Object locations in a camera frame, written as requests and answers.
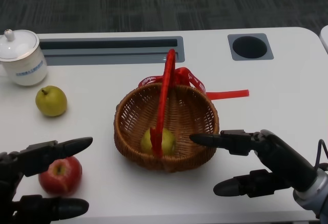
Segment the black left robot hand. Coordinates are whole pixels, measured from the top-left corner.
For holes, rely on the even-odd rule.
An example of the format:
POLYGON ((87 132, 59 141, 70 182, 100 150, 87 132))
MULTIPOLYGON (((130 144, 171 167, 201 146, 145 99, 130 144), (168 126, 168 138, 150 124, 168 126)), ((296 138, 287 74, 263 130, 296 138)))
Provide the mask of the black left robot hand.
POLYGON ((56 140, 29 145, 26 149, 1 153, 1 223, 51 223, 85 214, 89 203, 79 198, 44 198, 25 195, 13 201, 24 176, 48 170, 57 159, 73 156, 91 145, 92 137, 56 140))

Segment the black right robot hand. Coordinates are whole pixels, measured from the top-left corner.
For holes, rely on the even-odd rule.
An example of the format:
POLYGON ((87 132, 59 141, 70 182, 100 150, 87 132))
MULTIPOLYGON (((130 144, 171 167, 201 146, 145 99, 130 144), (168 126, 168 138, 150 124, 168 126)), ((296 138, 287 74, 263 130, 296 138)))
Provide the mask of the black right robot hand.
POLYGON ((189 138, 201 146, 226 149, 232 155, 247 156, 254 151, 267 167, 218 183, 213 188, 217 196, 247 195, 253 198, 290 187, 305 192, 317 178, 316 169, 304 157, 268 130, 255 133, 222 130, 219 134, 191 134, 189 138))

